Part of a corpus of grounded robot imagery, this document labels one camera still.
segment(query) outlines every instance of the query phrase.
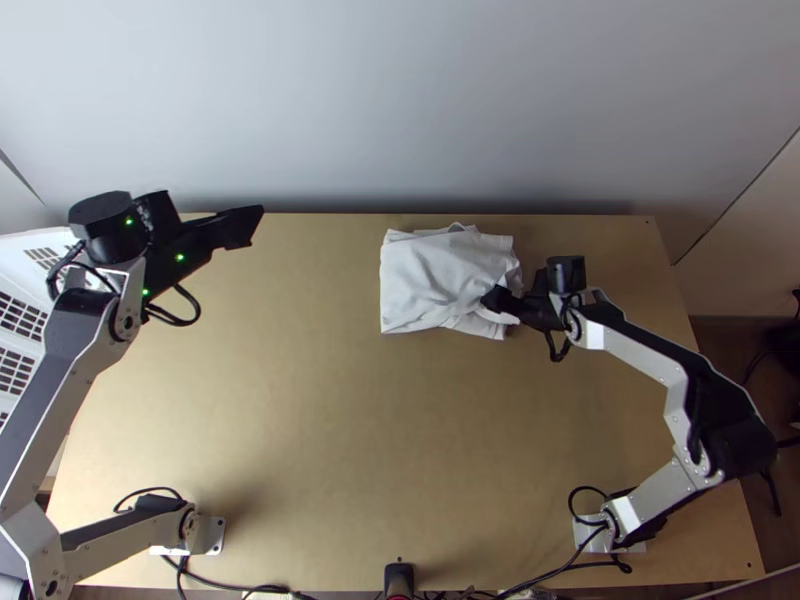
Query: tabletop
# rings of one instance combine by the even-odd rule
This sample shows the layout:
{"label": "tabletop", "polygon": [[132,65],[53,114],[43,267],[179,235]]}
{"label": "tabletop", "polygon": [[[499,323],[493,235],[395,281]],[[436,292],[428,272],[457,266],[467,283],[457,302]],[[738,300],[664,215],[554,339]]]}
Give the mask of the tabletop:
{"label": "tabletop", "polygon": [[[629,320],[696,348],[649,217],[267,214],[251,248],[217,251],[184,282],[203,306],[197,324],[148,324],[97,378],[55,482],[59,529],[169,485],[227,518],[222,555],[192,559],[218,580],[376,590],[402,557],[421,589],[498,589],[561,565],[574,551],[572,488],[615,492],[669,460],[665,390],[604,353],[552,364],[527,328],[502,342],[381,335],[387,228],[454,221],[513,235],[526,284],[548,256],[585,255],[590,285]],[[553,584],[764,572],[738,482],[673,514],[626,560],[630,575],[582,569]],[[167,588],[175,574],[142,553],[87,582]]]}

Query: white cloth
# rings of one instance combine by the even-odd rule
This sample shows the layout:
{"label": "white cloth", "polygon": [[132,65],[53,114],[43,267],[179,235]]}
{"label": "white cloth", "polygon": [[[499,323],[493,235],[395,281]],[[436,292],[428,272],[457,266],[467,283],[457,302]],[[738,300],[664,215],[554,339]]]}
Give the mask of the white cloth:
{"label": "white cloth", "polygon": [[480,299],[495,284],[521,291],[513,244],[512,236],[460,223],[413,233],[388,230],[381,247],[381,333],[447,327],[504,339],[506,326],[519,319],[490,311]]}

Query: white backdrop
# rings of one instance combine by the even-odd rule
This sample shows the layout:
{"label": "white backdrop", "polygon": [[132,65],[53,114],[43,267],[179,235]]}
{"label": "white backdrop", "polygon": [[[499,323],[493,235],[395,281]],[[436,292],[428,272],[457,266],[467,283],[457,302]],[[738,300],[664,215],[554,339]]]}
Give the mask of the white backdrop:
{"label": "white backdrop", "polygon": [[796,0],[0,8],[0,147],[62,213],[644,212],[674,257],[800,122]]}

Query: ventilation grille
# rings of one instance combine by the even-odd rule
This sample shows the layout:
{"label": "ventilation grille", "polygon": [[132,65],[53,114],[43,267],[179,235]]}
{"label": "ventilation grille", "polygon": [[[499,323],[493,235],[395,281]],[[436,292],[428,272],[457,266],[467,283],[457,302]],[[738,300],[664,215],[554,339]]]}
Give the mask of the ventilation grille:
{"label": "ventilation grille", "polygon": [[0,292],[0,327],[35,342],[42,341],[47,313]]}
{"label": "ventilation grille", "polygon": [[21,396],[34,364],[32,358],[0,347],[0,392]]}
{"label": "ventilation grille", "polygon": [[23,252],[45,271],[49,271],[61,258],[52,248],[29,248],[28,250],[23,250]]}

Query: black cable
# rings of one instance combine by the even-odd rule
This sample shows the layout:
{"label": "black cable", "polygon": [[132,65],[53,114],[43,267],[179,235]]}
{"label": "black cable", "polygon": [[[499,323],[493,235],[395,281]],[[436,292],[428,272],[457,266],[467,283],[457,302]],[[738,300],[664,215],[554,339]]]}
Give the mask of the black cable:
{"label": "black cable", "polygon": [[608,500],[608,494],[606,494],[604,491],[599,490],[591,485],[579,485],[569,493],[569,496],[567,496],[567,506],[569,507],[569,512],[572,515],[572,518],[575,519],[578,523],[583,523],[584,525],[590,525],[592,527],[607,525],[606,521],[587,521],[586,519],[579,517],[578,514],[575,512],[575,508],[572,506],[572,501],[575,499],[575,496],[578,493],[587,491],[600,494],[603,497],[603,502]]}
{"label": "black cable", "polygon": [[232,585],[232,584],[229,584],[229,583],[222,583],[222,582],[219,582],[219,581],[214,581],[212,579],[208,579],[206,577],[201,577],[200,575],[197,575],[196,573],[193,573],[193,572],[191,572],[189,570],[189,566],[188,566],[189,565],[189,557],[188,556],[185,556],[185,557],[183,557],[183,559],[181,559],[181,563],[183,563],[182,565],[181,564],[176,564],[168,556],[162,556],[161,558],[163,558],[164,561],[167,564],[169,564],[173,569],[178,571],[179,577],[186,577],[188,579],[192,579],[192,580],[196,581],[197,583],[201,583],[201,584],[203,584],[205,586],[208,586],[208,587],[211,587],[211,588],[216,588],[218,590],[225,590],[225,591],[228,591],[228,592],[244,592],[245,595],[242,598],[242,600],[246,600],[252,594],[256,594],[256,593],[261,593],[261,594],[288,594],[288,595],[292,596],[293,598],[296,598],[297,600],[317,600],[313,596],[310,596],[308,594],[304,594],[302,592],[292,591],[290,588],[288,588],[286,586],[283,586],[283,585],[275,585],[275,584],[271,584],[271,583],[265,583],[265,584],[257,585],[257,586],[254,586],[254,587],[248,587],[248,586],[243,586],[243,585]]}
{"label": "black cable", "polygon": [[769,495],[772,498],[772,512],[775,513],[776,517],[782,517],[783,510],[781,509],[781,499],[778,497],[778,488],[775,486],[775,480],[772,478],[769,467],[763,471],[759,471],[759,474],[764,481],[767,482],[767,487],[769,487]]}
{"label": "black cable", "polygon": [[175,571],[175,589],[178,592],[178,598],[180,598],[180,600],[186,600],[186,592],[183,591],[183,583],[181,583],[181,578],[183,577],[183,574],[186,572],[187,562],[189,562],[188,556],[181,557],[181,560],[178,563],[178,568]]}
{"label": "black cable", "polygon": [[562,566],[560,566],[559,568],[553,569],[552,571],[548,571],[547,573],[539,575],[538,577],[535,577],[533,579],[529,579],[528,581],[524,581],[523,583],[517,584],[514,587],[508,588],[502,594],[499,594],[495,598],[495,600],[507,600],[508,598],[511,598],[512,596],[515,596],[516,594],[519,594],[520,592],[524,592],[525,590],[527,590],[529,588],[532,588],[537,583],[541,583],[542,581],[545,581],[547,579],[552,579],[556,575],[560,575],[561,573],[564,573],[565,571],[572,571],[572,570],[576,570],[576,569],[586,569],[586,568],[589,568],[589,567],[615,566],[620,571],[625,573],[626,575],[631,573],[633,571],[633,568],[629,564],[626,564],[626,563],[622,562],[621,560],[619,560],[618,557],[615,557],[615,558],[613,558],[612,560],[609,560],[609,561],[602,561],[602,562],[598,562],[598,563],[582,563],[582,564],[579,564],[579,565],[573,564],[578,559],[578,557],[581,555],[581,553],[586,549],[586,546],[588,546],[589,543],[595,537],[600,535],[600,533],[605,531],[606,529],[608,529],[608,523],[603,523],[602,527],[598,527],[597,529],[595,529],[589,535],[589,537],[587,537],[585,540],[583,540],[580,543],[580,545],[578,546],[577,550],[575,550],[575,553],[570,557],[570,559],[567,562],[565,562]]}
{"label": "black cable", "polygon": [[78,254],[83,251],[85,246],[86,242],[83,240],[78,240],[75,245],[67,250],[67,253],[62,256],[58,262],[56,262],[56,264],[50,267],[49,271],[47,271],[45,283],[47,284],[47,295],[50,296],[50,300],[55,300],[58,298],[58,274],[61,273],[62,269],[67,266],[67,263],[75,260]]}
{"label": "black cable", "polygon": [[142,494],[148,494],[150,492],[167,492],[168,494],[172,494],[176,500],[183,500],[181,495],[172,489],[171,487],[167,487],[165,485],[157,485],[149,488],[142,488],[140,490],[136,490],[135,492],[131,492],[127,496],[125,496],[122,500],[117,502],[112,509],[114,514],[121,515],[122,513],[126,513],[129,510],[133,510],[132,508],[126,508],[123,510],[122,505],[125,504],[131,498],[135,498],[136,496],[141,496]]}
{"label": "black cable", "polygon": [[74,260],[71,260],[66,265],[64,265],[64,267],[62,267],[62,268],[66,268],[66,267],[79,267],[79,268],[81,268],[81,269],[83,269],[85,271],[88,271],[89,273],[91,273],[92,275],[97,277],[103,283],[103,285],[105,285],[109,289],[109,291],[119,295],[119,293],[120,293],[119,290],[116,287],[114,287],[114,285],[111,283],[111,280],[108,279],[108,277],[103,275],[100,271],[98,271],[94,267],[89,266],[89,265],[87,265],[85,263],[82,263],[82,262],[74,261]]}
{"label": "black cable", "polygon": [[188,327],[189,325],[194,325],[200,320],[200,315],[203,312],[200,303],[186,288],[179,283],[176,283],[173,286],[173,289],[189,301],[189,304],[191,304],[192,308],[194,309],[194,316],[192,316],[190,319],[181,319],[180,317],[175,316],[168,310],[161,308],[152,302],[145,306],[144,312],[154,319],[158,319],[159,321],[162,321],[163,323],[166,323],[172,327]]}
{"label": "black cable", "polygon": [[764,360],[769,354],[772,354],[772,350],[763,350],[758,352],[750,362],[747,364],[747,367],[744,370],[744,377],[742,377],[742,382],[740,385],[745,386],[750,381],[750,378],[755,373],[756,367],[761,364],[761,361]]}

